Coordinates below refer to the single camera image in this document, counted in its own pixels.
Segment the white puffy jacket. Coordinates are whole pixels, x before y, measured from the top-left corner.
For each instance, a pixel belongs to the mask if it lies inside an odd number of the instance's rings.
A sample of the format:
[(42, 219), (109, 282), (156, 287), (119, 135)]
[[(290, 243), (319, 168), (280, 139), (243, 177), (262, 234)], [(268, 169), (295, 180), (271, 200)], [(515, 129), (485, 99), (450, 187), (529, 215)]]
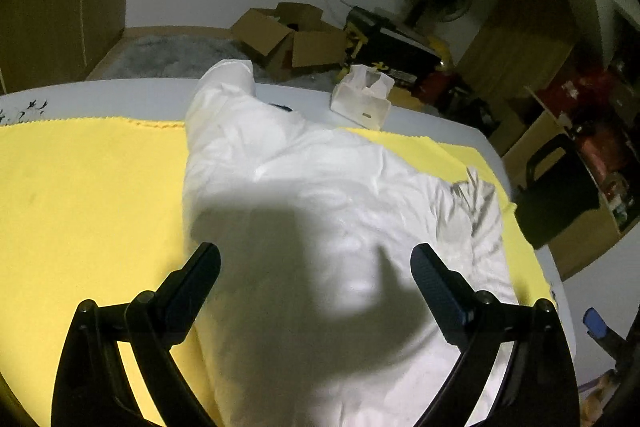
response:
[(430, 245), (516, 296), (495, 187), (449, 183), (362, 136), (259, 101), (221, 61), (186, 114), (186, 235), (221, 272), (196, 322), (227, 426), (410, 426), (454, 366), (410, 272)]

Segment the yellow cloth mat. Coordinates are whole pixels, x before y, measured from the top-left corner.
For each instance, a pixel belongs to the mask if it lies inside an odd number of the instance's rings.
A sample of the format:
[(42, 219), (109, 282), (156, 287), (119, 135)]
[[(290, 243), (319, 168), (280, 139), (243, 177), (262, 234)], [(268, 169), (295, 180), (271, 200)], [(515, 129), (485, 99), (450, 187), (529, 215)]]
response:
[[(352, 132), (449, 183), (468, 171), (495, 187), (506, 265), (518, 305), (550, 288), (514, 205), (477, 153), (425, 140), (408, 157), (402, 136)], [(196, 248), (186, 235), (186, 124), (74, 118), (1, 130), (1, 365), (25, 405), (54, 391), (76, 309), (130, 303), (157, 291)]]

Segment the wooden storage crate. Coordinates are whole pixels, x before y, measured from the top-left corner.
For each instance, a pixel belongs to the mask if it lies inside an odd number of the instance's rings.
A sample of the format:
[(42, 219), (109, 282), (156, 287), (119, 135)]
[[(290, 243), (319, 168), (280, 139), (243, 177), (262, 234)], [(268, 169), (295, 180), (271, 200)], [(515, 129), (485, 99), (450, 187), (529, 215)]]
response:
[(524, 102), (532, 121), (502, 160), (523, 234), (567, 280), (639, 224), (639, 144), (594, 95), (558, 105), (528, 90)]

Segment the open cardboard box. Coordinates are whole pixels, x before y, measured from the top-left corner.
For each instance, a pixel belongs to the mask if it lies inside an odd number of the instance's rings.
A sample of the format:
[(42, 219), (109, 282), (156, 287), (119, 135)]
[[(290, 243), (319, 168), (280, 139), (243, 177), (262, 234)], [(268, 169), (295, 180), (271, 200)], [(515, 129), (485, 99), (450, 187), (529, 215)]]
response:
[(344, 63), (347, 36), (322, 15), (311, 4), (279, 2), (274, 9), (248, 9), (230, 30), (252, 61), (285, 81)]

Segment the black and yellow tool case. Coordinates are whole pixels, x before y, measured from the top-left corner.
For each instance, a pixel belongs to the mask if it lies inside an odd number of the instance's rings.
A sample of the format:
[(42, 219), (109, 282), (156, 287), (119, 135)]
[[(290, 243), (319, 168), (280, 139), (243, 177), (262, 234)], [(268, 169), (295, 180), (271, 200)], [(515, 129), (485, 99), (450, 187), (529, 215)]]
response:
[(359, 6), (349, 11), (344, 31), (348, 66), (377, 67), (407, 86), (450, 67), (447, 50), (437, 51), (408, 36), (388, 18)]

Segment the white tissue box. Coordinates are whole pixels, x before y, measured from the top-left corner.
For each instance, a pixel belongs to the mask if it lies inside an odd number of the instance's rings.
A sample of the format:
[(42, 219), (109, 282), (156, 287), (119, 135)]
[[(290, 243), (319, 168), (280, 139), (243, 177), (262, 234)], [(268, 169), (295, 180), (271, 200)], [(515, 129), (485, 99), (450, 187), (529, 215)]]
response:
[(352, 65), (335, 86), (330, 109), (359, 126), (380, 131), (390, 113), (388, 97), (395, 80), (385, 72), (366, 65)]

